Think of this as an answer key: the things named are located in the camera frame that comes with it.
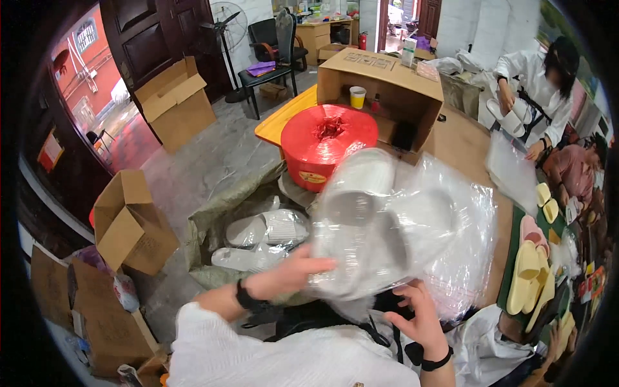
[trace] fan blade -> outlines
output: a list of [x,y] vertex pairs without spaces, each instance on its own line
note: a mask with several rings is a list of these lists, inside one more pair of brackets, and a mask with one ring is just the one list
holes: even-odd
[[235,17],[237,17],[237,16],[238,16],[238,14],[240,14],[240,13],[241,13],[241,12],[237,12],[236,14],[233,14],[232,16],[230,16],[229,18],[227,18],[226,20],[224,20],[224,21],[222,22],[222,24],[223,24],[223,25],[228,24],[228,23],[229,23],[232,19],[234,19]]

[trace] pink slipper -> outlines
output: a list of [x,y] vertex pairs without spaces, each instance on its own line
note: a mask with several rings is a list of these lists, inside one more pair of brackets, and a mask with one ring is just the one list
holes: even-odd
[[546,258],[550,256],[548,241],[546,241],[542,229],[537,226],[531,215],[525,215],[520,221],[520,244],[526,240],[535,243],[535,247],[543,247],[546,251]]

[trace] fire extinguisher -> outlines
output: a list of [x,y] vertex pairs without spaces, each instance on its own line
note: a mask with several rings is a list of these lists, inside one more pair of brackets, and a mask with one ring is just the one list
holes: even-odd
[[359,34],[359,50],[365,50],[367,43],[368,43],[368,32],[364,31]]

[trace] person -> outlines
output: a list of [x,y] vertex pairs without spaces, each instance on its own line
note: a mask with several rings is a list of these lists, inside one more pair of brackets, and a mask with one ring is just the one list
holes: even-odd
[[422,386],[451,387],[456,376],[452,353],[436,316],[434,303],[420,280],[393,290],[403,296],[415,317],[406,320],[394,312],[384,320],[423,347],[423,361],[442,366],[420,376],[394,360],[388,348],[377,344],[355,325],[307,329],[277,342],[238,335],[231,323],[248,314],[241,303],[272,300],[303,289],[311,274],[330,271],[329,258],[310,258],[303,245],[275,269],[252,274],[196,296],[176,318],[169,387],[192,386]]
[[582,213],[591,204],[595,173],[605,163],[605,147],[596,142],[588,148],[572,144],[550,155],[544,163],[551,188],[556,191],[558,202],[567,206],[575,196],[578,210]]
[[532,112],[532,122],[525,126],[522,140],[529,160],[537,160],[550,147],[556,147],[572,110],[572,87],[580,57],[574,44],[558,37],[548,53],[517,51],[499,58],[494,75],[498,81],[498,100],[503,114],[510,112],[516,97],[509,80],[519,77],[519,98]]
[[567,366],[572,354],[576,350],[576,336],[578,330],[576,327],[572,329],[569,334],[568,345],[561,354],[561,357],[555,362],[556,353],[559,350],[559,343],[561,341],[561,328],[558,325],[552,327],[550,331],[550,343],[548,345],[548,352],[546,353],[546,359],[542,366],[534,370],[528,378],[526,378],[519,387],[547,387],[551,386],[552,382],[558,376],[560,369]]

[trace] black office chair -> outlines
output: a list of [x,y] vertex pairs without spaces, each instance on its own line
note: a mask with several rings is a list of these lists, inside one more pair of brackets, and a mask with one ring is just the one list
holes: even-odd
[[97,141],[101,140],[101,144],[105,147],[105,149],[107,149],[108,153],[110,153],[110,150],[108,149],[108,146],[105,145],[105,141],[103,141],[103,135],[107,134],[109,138],[112,139],[112,141],[116,141],[116,139],[114,137],[112,137],[109,133],[107,133],[104,130],[101,131],[101,134],[97,135],[95,132],[93,131],[88,131],[86,132],[86,138],[88,139],[88,141],[90,141],[91,145],[95,145],[97,143]]
[[[270,62],[279,59],[274,18],[250,24],[247,27],[247,31],[249,34],[249,45],[254,48],[256,59],[260,62]],[[305,71],[308,68],[308,63],[305,59],[308,50],[303,47],[303,40],[300,37],[295,35],[295,40],[299,43],[299,47],[293,47],[292,61],[293,64],[298,64],[297,61],[301,60],[302,66],[300,66],[300,70]]]
[[283,77],[284,85],[286,85],[286,75],[290,74],[292,78],[292,90],[294,91],[295,97],[297,96],[297,81],[295,80],[295,72],[292,68],[296,31],[297,21],[294,16],[287,12],[287,10],[286,12],[279,12],[279,15],[275,18],[275,32],[277,35],[277,49],[279,52],[275,70],[259,77],[252,76],[246,70],[238,73],[245,95],[248,96],[248,103],[251,97],[257,120],[260,119],[260,113],[258,112],[256,94],[254,93],[255,86],[265,84],[280,77]]

